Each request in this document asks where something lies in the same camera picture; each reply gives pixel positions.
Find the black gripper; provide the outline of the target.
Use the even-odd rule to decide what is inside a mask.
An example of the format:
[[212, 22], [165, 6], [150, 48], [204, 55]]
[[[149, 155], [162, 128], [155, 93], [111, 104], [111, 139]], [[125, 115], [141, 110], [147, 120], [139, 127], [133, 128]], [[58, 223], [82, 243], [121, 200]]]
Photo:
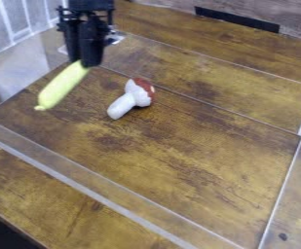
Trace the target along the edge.
[[[85, 67], [102, 63], [106, 48], [106, 36], [114, 32], [115, 0], [67, 0], [67, 6], [59, 6], [58, 30], [65, 32], [70, 62], [79, 60]], [[82, 16], [95, 16], [79, 24]]]

